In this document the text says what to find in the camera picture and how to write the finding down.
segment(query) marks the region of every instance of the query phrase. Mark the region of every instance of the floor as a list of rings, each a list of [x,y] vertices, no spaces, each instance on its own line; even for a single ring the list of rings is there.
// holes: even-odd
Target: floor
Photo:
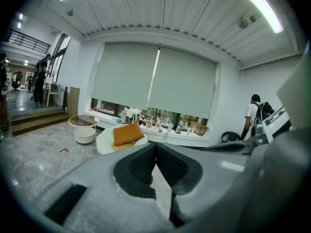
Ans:
[[[0,168],[16,191],[31,202],[51,183],[77,165],[96,157],[95,144],[72,143],[68,122],[7,136],[0,142]],[[168,218],[171,189],[156,166],[153,170],[156,197]]]
[[[20,90],[20,92],[8,93],[6,98],[10,116],[14,117],[23,114],[37,113],[43,112],[45,110],[62,108],[54,102],[49,102],[49,107],[47,107],[46,102],[41,105],[35,104],[34,100],[30,101],[32,95],[33,92],[28,90]]]

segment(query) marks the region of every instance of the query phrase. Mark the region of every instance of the black chair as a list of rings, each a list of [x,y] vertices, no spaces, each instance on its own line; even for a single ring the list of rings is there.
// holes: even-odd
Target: black chair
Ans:
[[[22,78],[22,77],[23,77],[22,74],[19,74],[19,73],[18,73],[18,74],[16,75],[15,81],[12,82],[13,90],[12,90],[11,92],[14,92],[14,91],[20,92],[20,90],[18,90],[17,88],[20,87],[20,81],[21,81],[21,78]]]
[[[221,143],[226,143],[226,142],[234,142],[234,141],[240,141],[241,138],[237,133],[231,132],[231,131],[227,131],[225,133],[223,133],[222,135],[222,142]]]

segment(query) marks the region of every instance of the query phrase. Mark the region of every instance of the black metal railing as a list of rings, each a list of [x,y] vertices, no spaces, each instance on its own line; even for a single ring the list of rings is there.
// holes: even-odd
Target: black metal railing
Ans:
[[[50,47],[49,44],[14,29],[8,29],[5,32],[3,41],[30,48],[41,53],[47,53]]]

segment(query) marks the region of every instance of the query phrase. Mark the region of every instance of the black cap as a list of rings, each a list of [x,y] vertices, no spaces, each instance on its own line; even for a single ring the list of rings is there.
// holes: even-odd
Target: black cap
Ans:
[[[260,96],[257,95],[257,94],[254,94],[254,95],[252,96],[252,101],[254,101],[254,102],[260,102]]]
[[[6,53],[2,52],[0,53],[0,60],[4,60],[6,58]]]

